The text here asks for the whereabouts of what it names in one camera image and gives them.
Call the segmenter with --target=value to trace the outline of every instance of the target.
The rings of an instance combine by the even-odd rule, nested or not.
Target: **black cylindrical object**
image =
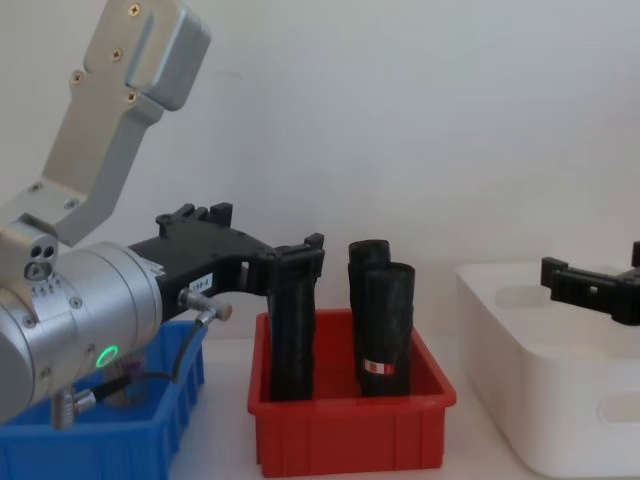
[[[366,273],[363,397],[411,393],[411,332],[415,269],[401,263]]]
[[[349,245],[349,283],[353,314],[353,357],[358,381],[362,371],[362,332],[365,318],[365,274],[367,270],[391,262],[391,249],[386,240],[364,240]]]
[[[269,296],[271,401],[313,397],[315,278],[287,282]]]

